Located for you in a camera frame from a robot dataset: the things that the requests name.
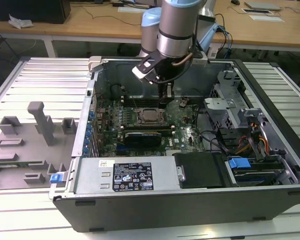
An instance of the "label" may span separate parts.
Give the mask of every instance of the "label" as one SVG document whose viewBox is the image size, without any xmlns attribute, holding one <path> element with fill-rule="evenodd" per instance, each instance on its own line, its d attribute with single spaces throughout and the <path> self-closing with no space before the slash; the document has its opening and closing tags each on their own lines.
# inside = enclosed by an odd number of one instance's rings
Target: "label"
<svg viewBox="0 0 300 240">
<path fill-rule="evenodd" d="M 0 169 L 5 169 L 5 168 L 17 168 L 17 165 L 0 165 Z"/>
<path fill-rule="evenodd" d="M 112 189 L 115 192 L 153 190 L 151 162 L 115 163 Z"/>
<path fill-rule="evenodd" d="M 100 160 L 99 168 L 112 168 L 115 164 L 115 160 Z"/>
</svg>

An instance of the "blue latch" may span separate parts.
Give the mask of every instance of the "blue latch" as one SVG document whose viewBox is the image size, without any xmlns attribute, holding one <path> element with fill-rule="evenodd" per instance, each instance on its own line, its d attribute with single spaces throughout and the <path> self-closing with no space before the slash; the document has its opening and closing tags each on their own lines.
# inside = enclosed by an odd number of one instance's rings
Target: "blue latch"
<svg viewBox="0 0 300 240">
<path fill-rule="evenodd" d="M 50 183 L 51 184 L 59 184 L 62 183 L 62 179 L 64 178 L 64 175 L 62 173 L 54 173 L 50 177 Z"/>
<path fill-rule="evenodd" d="M 229 161 L 229 165 L 232 169 L 249 169 L 251 168 L 248 158 L 245 157 L 236 157 L 232 158 Z"/>
</svg>

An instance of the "motherboard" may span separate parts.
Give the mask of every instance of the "motherboard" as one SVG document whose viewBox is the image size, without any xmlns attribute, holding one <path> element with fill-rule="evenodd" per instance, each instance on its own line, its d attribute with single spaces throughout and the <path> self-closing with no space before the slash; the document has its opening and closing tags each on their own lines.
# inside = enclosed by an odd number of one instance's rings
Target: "motherboard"
<svg viewBox="0 0 300 240">
<path fill-rule="evenodd" d="M 204 152 L 195 126 L 197 104 L 175 99 L 165 109 L 145 107 L 138 99 L 97 101 L 94 128 L 100 157 L 172 156 Z"/>
</svg>

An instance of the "motherboard chip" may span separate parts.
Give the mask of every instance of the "motherboard chip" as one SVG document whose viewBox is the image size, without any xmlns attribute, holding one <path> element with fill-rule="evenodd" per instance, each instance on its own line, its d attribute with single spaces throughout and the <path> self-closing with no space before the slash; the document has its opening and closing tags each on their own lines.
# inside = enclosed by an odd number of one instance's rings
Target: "motherboard chip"
<svg viewBox="0 0 300 240">
<path fill-rule="evenodd" d="M 164 110 L 159 108 L 139 108 L 137 110 L 138 123 L 142 125 L 164 125 Z"/>
<path fill-rule="evenodd" d="M 142 116 L 145 122 L 158 121 L 158 114 L 156 109 L 144 109 Z"/>
</svg>

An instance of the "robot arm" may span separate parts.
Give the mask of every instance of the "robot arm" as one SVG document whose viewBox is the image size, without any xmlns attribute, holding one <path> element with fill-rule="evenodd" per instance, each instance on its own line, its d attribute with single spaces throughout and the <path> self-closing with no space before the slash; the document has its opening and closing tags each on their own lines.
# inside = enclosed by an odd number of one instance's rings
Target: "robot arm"
<svg viewBox="0 0 300 240">
<path fill-rule="evenodd" d="M 156 50 L 147 52 L 148 55 L 132 70 L 137 78 L 165 84 L 178 76 L 180 68 L 185 66 L 184 58 L 192 59 L 189 50 L 194 49 L 194 29 L 201 3 L 202 0 L 162 1 Z"/>
<path fill-rule="evenodd" d="M 144 13 L 143 17 L 150 19 L 146 24 L 142 20 L 140 56 L 145 57 L 132 72 L 142 81 L 158 84 L 159 107 L 164 108 L 169 99 L 173 99 L 174 80 L 184 74 L 193 61 L 199 10 L 211 18 L 215 2 L 163 0 L 162 8 Z"/>
</svg>

